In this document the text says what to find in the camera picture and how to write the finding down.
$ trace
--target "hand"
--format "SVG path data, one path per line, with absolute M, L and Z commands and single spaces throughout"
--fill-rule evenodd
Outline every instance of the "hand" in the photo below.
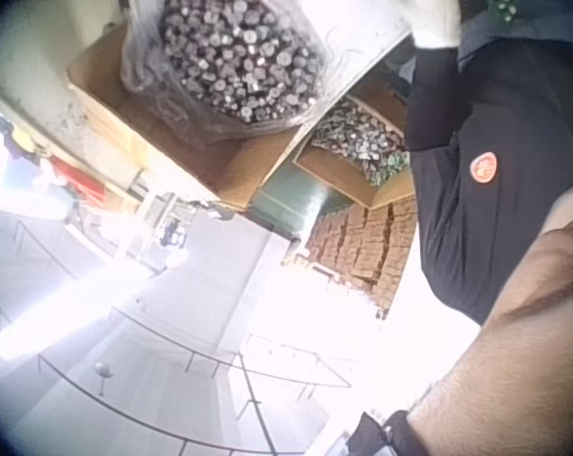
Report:
M 459 0 L 395 0 L 411 24 L 418 48 L 458 48 L 461 44 Z

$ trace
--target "round pin badge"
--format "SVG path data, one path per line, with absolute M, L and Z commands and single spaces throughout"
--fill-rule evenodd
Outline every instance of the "round pin badge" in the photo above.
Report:
M 497 174 L 497 157 L 492 152 L 486 152 L 472 162 L 469 171 L 475 181 L 489 183 Z

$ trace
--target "stack of cardboard boxes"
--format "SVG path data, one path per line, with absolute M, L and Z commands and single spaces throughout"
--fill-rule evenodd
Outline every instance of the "stack of cardboard boxes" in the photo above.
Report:
M 318 219 L 308 242 L 310 260 L 368 292 L 381 309 L 393 302 L 417 224 L 414 197 L 380 209 L 354 205 Z

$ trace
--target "black watch strap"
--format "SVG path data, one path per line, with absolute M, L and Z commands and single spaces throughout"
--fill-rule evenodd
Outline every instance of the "black watch strap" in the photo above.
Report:
M 409 426 L 408 414 L 405 410 L 398 410 L 386 421 L 383 428 L 388 445 L 398 456 L 429 456 Z

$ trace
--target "plastic bag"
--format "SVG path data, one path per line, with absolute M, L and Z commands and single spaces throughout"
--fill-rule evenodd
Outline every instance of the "plastic bag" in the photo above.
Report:
M 191 143 L 212 143 L 225 139 L 275 133 L 302 124 L 308 119 L 319 115 L 322 106 L 320 106 L 318 101 L 322 97 L 326 83 L 327 51 L 294 0 L 131 0 L 130 3 L 131 16 L 129 18 L 122 59 L 122 80 L 124 85 L 130 92 L 140 96 L 146 106 L 156 115 L 159 115 L 186 141 Z M 275 24 L 263 23 L 262 21 L 268 17 L 267 14 L 259 18 L 258 26 L 251 26 L 246 22 L 233 25 L 231 22 L 223 20 L 227 16 L 222 15 L 222 12 L 229 10 L 228 6 L 231 6 L 231 10 L 234 7 L 242 10 L 242 3 L 246 4 L 246 8 L 251 10 L 260 10 L 261 14 L 265 14 L 266 8 L 274 14 L 277 22 Z M 182 9 L 186 9 L 183 12 L 189 12 L 189 16 L 181 16 L 187 22 L 184 26 L 180 24 L 173 26 L 167 19 L 168 13 L 174 14 L 175 11 Z M 188 23 L 189 18 L 192 16 L 191 9 L 201 9 L 202 12 L 205 10 L 220 10 L 219 22 L 215 22 L 217 21 L 216 16 L 204 15 L 201 18 L 199 27 L 200 29 L 202 27 L 206 28 L 199 33 L 194 33 L 195 27 L 190 28 Z M 178 23 L 179 19 L 171 17 L 170 21 Z M 215 24 L 217 24 L 217 28 L 222 27 L 225 22 L 227 28 L 224 30 L 224 33 L 214 33 L 212 27 Z M 192 24 L 196 26 L 198 23 L 192 21 Z M 184 35 L 178 35 L 176 39 L 173 36 L 174 33 L 171 33 L 169 39 L 172 41 L 169 41 L 168 35 L 166 35 L 168 25 L 173 31 L 186 30 L 186 32 Z M 259 27 L 263 25 L 267 27 L 259 30 Z M 280 32 L 277 32 L 278 27 L 282 27 Z M 202 44 L 205 44 L 200 37 L 205 36 L 208 38 L 208 28 L 212 30 L 210 40 L 214 39 L 216 41 L 214 34 L 221 37 L 221 42 L 218 46 L 218 42 L 214 42 L 212 45 L 208 43 L 209 46 L 199 46 L 199 40 L 201 40 Z M 267 28 L 270 29 L 270 34 L 265 37 L 261 36 Z M 245 37 L 243 33 L 248 29 L 255 31 L 257 42 L 254 44 L 250 44 L 253 41 L 252 39 L 243 41 Z M 295 45 L 288 47 L 287 42 L 284 41 L 289 38 L 288 30 L 294 33 L 291 33 L 291 35 L 295 37 L 295 41 L 299 45 L 302 43 L 302 46 L 305 47 L 306 51 L 303 54 L 299 54 L 301 47 L 295 47 Z M 271 51 L 270 46 L 265 48 L 265 50 L 267 48 L 268 50 L 264 52 L 264 55 L 261 54 L 261 47 L 264 44 L 263 38 L 269 40 L 268 37 L 273 37 L 274 43 L 278 42 L 274 53 L 270 57 L 268 57 L 269 51 Z M 178 47 L 169 44 L 175 42 L 178 43 Z M 187 45 L 190 43 L 198 45 L 198 48 L 184 47 L 182 45 L 184 42 Z M 243 66 L 235 66 L 237 69 L 235 78 L 233 77 L 233 72 L 230 73 L 230 79 L 223 78 L 224 73 L 221 71 L 225 63 L 221 57 L 229 57 L 228 49 L 233 50 L 236 45 L 243 45 L 245 47 L 244 50 L 247 52 L 245 59 L 239 55 L 240 58 L 236 61 L 236 63 L 240 64 L 243 61 Z M 185 48 L 187 51 L 191 50 L 191 53 L 186 51 L 177 53 L 176 56 L 174 54 L 170 56 L 166 54 L 166 50 L 170 54 L 173 53 L 175 48 Z M 219 62 L 214 60 L 212 61 L 214 72 L 204 72 L 208 64 L 205 52 L 212 53 L 214 52 L 212 49 L 220 52 L 219 58 L 223 66 L 219 66 Z M 278 53 L 280 49 L 287 49 L 286 53 L 295 49 L 297 54 L 290 54 L 293 62 L 288 62 L 288 56 L 280 56 Z M 303 55 L 310 57 L 308 60 L 303 58 L 303 60 L 299 59 L 296 61 L 296 57 Z M 281 59 L 280 63 L 282 64 L 279 66 L 276 65 L 278 57 Z M 193 59 L 198 59 L 197 66 L 200 68 L 194 68 L 196 65 L 194 65 Z M 254 68 L 251 67 L 250 62 L 247 62 L 247 60 L 252 60 Z M 315 70 L 315 77 L 313 80 L 310 79 L 312 71 L 307 67 L 305 67 L 305 71 L 296 73 L 296 70 L 300 69 L 299 67 L 302 63 L 309 66 L 314 64 L 315 67 L 312 69 Z M 245 67 L 245 74 L 241 71 L 243 67 Z M 277 67 L 282 67 L 282 69 L 288 68 L 285 78 L 279 80 L 277 77 L 273 77 L 275 74 L 278 74 L 279 68 Z M 310 84 L 301 83 L 302 80 L 296 79 L 293 73 L 296 75 L 303 73 Z M 198 75 L 197 79 L 190 76 L 191 74 Z M 202 92 L 204 94 L 206 92 L 211 93 L 215 100 L 214 103 L 216 103 L 216 100 L 219 100 L 220 104 L 218 106 L 209 103 L 209 97 L 206 97 L 207 99 L 204 100 L 200 95 L 199 88 L 193 84 L 205 77 L 214 80 L 208 81 L 208 84 L 206 84 L 206 81 L 202 79 Z M 220 90 L 225 86 L 225 82 L 231 87 L 228 89 L 229 94 L 222 93 L 223 91 Z M 243 98 L 241 98 L 242 88 L 246 90 L 247 94 Z M 230 95 L 232 89 L 236 91 L 234 95 Z M 259 89 L 258 97 L 254 96 L 255 89 Z M 284 107 L 284 112 L 280 113 L 279 110 L 282 107 Z M 248 118 L 242 116 L 250 113 L 250 111 L 253 112 L 253 115 L 250 122 L 247 122 Z

